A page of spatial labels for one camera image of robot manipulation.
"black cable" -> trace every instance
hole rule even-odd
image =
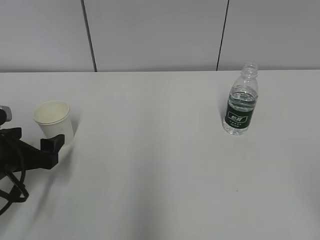
[[[220,49],[219,49],[218,61],[216,62],[216,69],[215,69],[216,71],[218,71],[218,67],[219,67],[221,48],[222,48],[222,43],[223,43],[223,41],[224,41],[224,35],[225,35],[225,28],[226,28],[226,22],[227,22],[228,9],[229,9],[229,0],[228,0],[228,2],[227,2],[227,4],[226,4],[226,10],[225,10],[225,16],[224,16],[224,23],[223,23],[222,35],[221,35],[221,42],[220,42]]]
[[[26,169],[25,169],[25,161],[24,161],[24,156],[21,153],[21,150],[17,147],[17,145],[14,143],[13,140],[9,139],[8,136],[5,136],[4,139],[9,143],[9,145],[17,152],[19,158],[20,158],[20,165],[21,165],[21,177],[19,182],[21,184],[24,183],[25,181],[25,177],[26,177]],[[15,194],[15,192],[19,191],[17,186],[13,186],[13,188],[10,191],[10,195],[11,194]],[[11,206],[11,204],[13,203],[13,201],[9,200],[6,205],[4,205],[3,208],[0,209],[0,216],[8,210],[8,208]]]
[[[91,41],[91,34],[90,34],[89,23],[88,23],[88,18],[87,18],[85,0],[81,0],[81,7],[82,7],[82,13],[83,13],[84,24],[85,24],[85,29],[86,29],[86,35],[87,35],[88,41],[89,41],[90,53],[91,53],[91,58],[92,58],[92,63],[93,63],[93,70],[95,72],[97,72],[96,58],[95,58],[94,48],[92,46],[92,41]]]

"green bottle label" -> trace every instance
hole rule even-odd
[[[235,129],[245,129],[250,124],[253,112],[253,110],[237,111],[228,104],[224,120],[229,126]]]

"cup rim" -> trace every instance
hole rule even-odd
[[[40,121],[37,121],[36,118],[35,118],[35,113],[36,113],[36,111],[37,111],[40,107],[42,107],[43,105],[48,104],[48,103],[63,103],[63,104],[65,104],[65,105],[67,106],[67,113],[65,114],[64,117],[62,117],[61,119],[56,120],[56,121],[50,121],[50,122],[40,122]],[[39,124],[39,125],[53,125],[53,124],[58,124],[58,123],[62,122],[63,120],[65,120],[65,119],[69,116],[69,114],[70,114],[70,107],[69,107],[69,105],[68,105],[65,101],[61,101],[61,100],[51,100],[51,101],[45,101],[45,102],[41,103],[40,105],[38,105],[38,106],[35,108],[35,110],[33,111],[32,118],[33,118],[33,120],[34,120],[37,124]]]

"white paper cup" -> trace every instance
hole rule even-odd
[[[39,124],[48,139],[59,134],[64,134],[65,146],[74,139],[70,109],[64,101],[47,101],[42,103],[33,112],[33,119]]]

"water bottle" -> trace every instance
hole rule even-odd
[[[233,84],[223,128],[232,135],[242,135],[248,128],[258,99],[258,66],[254,63],[244,65],[241,76]]]

